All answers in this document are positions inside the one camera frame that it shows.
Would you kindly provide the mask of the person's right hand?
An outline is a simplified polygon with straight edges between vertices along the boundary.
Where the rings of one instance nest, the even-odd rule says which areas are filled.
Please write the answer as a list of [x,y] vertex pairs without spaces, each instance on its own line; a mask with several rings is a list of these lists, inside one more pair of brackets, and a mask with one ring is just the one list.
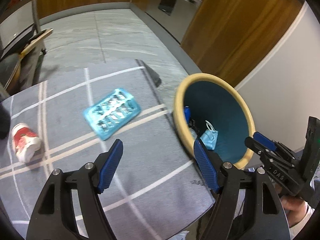
[[289,228],[303,227],[314,212],[314,209],[300,197],[281,196],[280,201],[286,211]]

